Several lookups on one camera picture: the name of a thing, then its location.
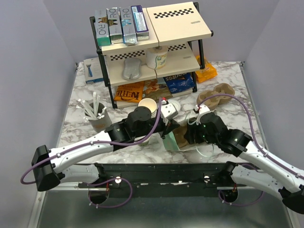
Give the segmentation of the stack of green paper cups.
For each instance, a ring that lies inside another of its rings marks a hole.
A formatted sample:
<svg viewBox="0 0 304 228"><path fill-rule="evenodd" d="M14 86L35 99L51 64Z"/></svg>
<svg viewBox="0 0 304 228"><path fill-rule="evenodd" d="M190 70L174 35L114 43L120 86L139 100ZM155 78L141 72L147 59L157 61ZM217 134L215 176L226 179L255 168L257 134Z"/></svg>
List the stack of green paper cups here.
<svg viewBox="0 0 304 228"><path fill-rule="evenodd" d="M157 114L157 103L151 98L142 99L138 106L147 107L151 111L151 118L154 118Z"/></svg>

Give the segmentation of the single cardboard cup carrier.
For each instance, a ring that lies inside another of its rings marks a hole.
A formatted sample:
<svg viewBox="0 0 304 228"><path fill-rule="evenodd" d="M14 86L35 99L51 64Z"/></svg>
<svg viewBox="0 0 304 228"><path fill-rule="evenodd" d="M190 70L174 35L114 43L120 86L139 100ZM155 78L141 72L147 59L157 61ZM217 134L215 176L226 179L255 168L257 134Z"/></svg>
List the single cardboard cup carrier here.
<svg viewBox="0 0 304 228"><path fill-rule="evenodd" d="M186 131L187 131L186 126L180 126L173 130L175 141L179 148L189 145L188 141L184 138Z"/></svg>

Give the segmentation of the green Fresh paper bag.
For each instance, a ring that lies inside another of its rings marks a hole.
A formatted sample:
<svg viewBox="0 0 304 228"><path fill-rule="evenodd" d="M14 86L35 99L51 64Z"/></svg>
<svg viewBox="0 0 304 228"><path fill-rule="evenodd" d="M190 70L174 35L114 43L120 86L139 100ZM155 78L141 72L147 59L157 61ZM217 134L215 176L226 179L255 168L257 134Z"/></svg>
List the green Fresh paper bag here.
<svg viewBox="0 0 304 228"><path fill-rule="evenodd" d="M190 112L186 114L185 117L179 122L180 127L174 129L162 140L164 148L171 152L189 152L196 151L202 157L210 158L215 154L215 147L213 144L195 143L189 144L184 138L187 131L188 119L191 118Z"/></svg>

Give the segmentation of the single green paper cup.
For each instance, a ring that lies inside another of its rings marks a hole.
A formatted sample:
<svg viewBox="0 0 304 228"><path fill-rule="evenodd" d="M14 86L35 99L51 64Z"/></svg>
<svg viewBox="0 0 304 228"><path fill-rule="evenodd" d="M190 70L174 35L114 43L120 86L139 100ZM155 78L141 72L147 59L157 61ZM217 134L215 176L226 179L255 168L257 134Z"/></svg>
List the single green paper cup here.
<svg viewBox="0 0 304 228"><path fill-rule="evenodd" d="M140 143L139 145L140 146L146 146L146 145L148 145L149 140L150 140L150 137L148 139L146 139L145 141L143 141L142 143Z"/></svg>

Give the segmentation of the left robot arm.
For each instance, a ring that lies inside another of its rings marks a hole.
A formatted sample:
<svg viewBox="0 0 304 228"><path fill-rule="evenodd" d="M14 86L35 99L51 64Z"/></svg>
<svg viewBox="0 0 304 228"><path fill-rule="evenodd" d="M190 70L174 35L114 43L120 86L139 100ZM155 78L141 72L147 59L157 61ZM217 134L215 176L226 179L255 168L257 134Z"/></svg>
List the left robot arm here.
<svg viewBox="0 0 304 228"><path fill-rule="evenodd" d="M47 191L64 182L85 182L96 188L102 187L105 175L98 166L81 165L80 162L141 144L154 133L165 136L179 126L173 120L177 114L172 104L161 105L155 117L147 107L140 106L127 118L86 140L61 148L38 147L31 162L37 190Z"/></svg>

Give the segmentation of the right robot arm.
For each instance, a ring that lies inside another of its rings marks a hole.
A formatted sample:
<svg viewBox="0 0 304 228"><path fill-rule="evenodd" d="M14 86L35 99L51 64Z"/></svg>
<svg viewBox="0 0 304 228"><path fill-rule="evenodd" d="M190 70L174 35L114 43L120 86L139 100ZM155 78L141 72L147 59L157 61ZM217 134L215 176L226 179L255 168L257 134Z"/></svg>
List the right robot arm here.
<svg viewBox="0 0 304 228"><path fill-rule="evenodd" d="M216 145L224 153L232 154L260 168L250 171L241 165L230 164L219 173L224 186L238 183L254 187L280 199L290 210L304 212L304 171L281 160L239 129L228 129L213 112L190 118L185 139L190 143L206 142Z"/></svg>

